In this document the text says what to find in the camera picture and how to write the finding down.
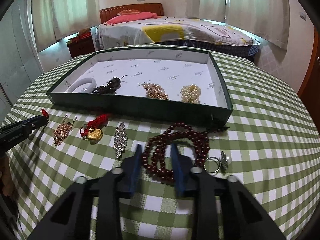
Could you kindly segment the left hand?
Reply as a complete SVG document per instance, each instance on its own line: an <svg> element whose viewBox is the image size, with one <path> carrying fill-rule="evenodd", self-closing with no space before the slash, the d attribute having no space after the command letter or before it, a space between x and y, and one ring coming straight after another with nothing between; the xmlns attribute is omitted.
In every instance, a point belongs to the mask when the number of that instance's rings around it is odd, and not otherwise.
<svg viewBox="0 0 320 240"><path fill-rule="evenodd" d="M14 191L15 185L11 178L9 157L5 154L1 157L1 193L12 199Z"/></svg>

